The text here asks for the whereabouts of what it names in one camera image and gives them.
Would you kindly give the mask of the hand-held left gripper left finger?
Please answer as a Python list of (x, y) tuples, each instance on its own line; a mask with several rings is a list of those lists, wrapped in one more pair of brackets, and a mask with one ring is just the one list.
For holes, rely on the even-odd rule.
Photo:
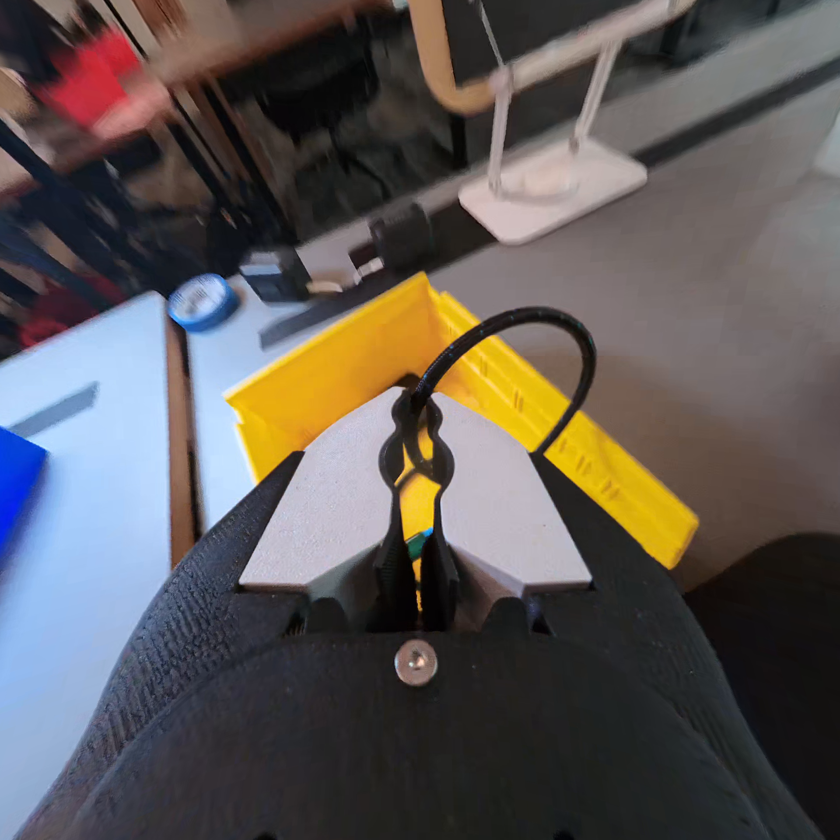
[(339, 603), (352, 627), (413, 629), (416, 583), (396, 482), (407, 394), (392, 387), (301, 453), (238, 579), (247, 592)]

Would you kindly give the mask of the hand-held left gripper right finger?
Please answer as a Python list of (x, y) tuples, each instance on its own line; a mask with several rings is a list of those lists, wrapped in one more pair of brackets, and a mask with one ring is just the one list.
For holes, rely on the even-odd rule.
[(438, 490), (422, 554), (424, 629), (477, 628), (499, 600), (589, 589), (592, 573), (525, 446), (446, 395), (426, 415)]

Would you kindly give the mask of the yellow plastic bin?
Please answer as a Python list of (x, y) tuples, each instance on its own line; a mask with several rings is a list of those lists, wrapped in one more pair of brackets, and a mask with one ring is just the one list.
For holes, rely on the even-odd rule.
[[(364, 304), (224, 394), (256, 483), (291, 452), (388, 390), (421, 375), (478, 318), (424, 273)], [(501, 338), (455, 364), (438, 387), (533, 449), (569, 398)], [(697, 515), (583, 412), (548, 460), (609, 513), (656, 561), (673, 569)]]

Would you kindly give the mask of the pale adjoining desk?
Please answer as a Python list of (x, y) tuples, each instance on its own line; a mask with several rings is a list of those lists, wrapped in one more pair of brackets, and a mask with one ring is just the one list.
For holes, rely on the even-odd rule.
[(147, 293), (2, 363), (2, 426), (48, 454), (2, 558), (2, 838), (64, 769), (171, 570), (168, 323)]

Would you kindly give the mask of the grey desk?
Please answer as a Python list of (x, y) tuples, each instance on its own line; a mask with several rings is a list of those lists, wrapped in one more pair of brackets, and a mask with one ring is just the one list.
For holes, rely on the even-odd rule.
[(838, 532), (837, 116), (833, 59), (643, 147), (635, 195), (430, 274), (478, 319), (542, 304), (592, 331), (586, 411), (699, 518), (686, 589)]

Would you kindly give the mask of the black power adapter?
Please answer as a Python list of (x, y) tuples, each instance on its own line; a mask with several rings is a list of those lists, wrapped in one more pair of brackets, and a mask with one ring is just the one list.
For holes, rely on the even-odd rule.
[(240, 264), (239, 273), (264, 303), (305, 301), (310, 297), (310, 275), (293, 247), (252, 250)]
[(431, 219), (417, 202), (371, 218), (368, 228), (374, 257), (385, 270), (417, 266), (436, 251)]

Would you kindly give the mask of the blue tape roll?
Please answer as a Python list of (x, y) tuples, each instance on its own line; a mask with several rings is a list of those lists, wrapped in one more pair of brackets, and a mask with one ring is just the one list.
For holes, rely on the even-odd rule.
[(221, 326), (239, 309), (236, 290), (217, 274), (189, 279), (167, 299), (170, 319), (186, 333), (204, 333)]

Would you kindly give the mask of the blue flat box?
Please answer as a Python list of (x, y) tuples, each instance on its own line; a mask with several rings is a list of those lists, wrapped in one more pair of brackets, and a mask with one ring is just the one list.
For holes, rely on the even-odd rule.
[(5, 572), (29, 525), (49, 454), (1, 428), (1, 571)]

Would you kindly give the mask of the white metal panel stand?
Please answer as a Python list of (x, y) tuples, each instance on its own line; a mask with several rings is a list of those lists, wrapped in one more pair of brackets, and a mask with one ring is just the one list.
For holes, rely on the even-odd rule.
[[(467, 214), (501, 244), (525, 245), (642, 188), (648, 169), (593, 139), (592, 127), (625, 43), (682, 16), (693, 4), (638, 2), (500, 63), (488, 78), (495, 107), (487, 172), (458, 191)], [(515, 96), (591, 58), (595, 67), (570, 136), (505, 163)]]

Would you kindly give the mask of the red fabric item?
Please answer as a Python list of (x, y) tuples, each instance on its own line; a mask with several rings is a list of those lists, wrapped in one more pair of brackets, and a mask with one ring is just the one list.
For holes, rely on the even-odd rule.
[(168, 90), (118, 28), (106, 26), (53, 60), (57, 77), (34, 85), (35, 98), (99, 140), (127, 137), (172, 114)]

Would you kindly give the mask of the black panel with wooden frame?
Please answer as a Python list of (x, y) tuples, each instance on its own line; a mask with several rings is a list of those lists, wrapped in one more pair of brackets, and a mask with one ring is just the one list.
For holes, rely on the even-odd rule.
[(637, 2), (556, 38), (463, 87), (455, 79), (441, 2), (409, 2), (408, 9), (428, 88), (447, 111), (473, 116), (493, 107), (501, 92), (518, 93), (582, 65), (606, 47), (621, 45), (682, 15), (685, 5)]

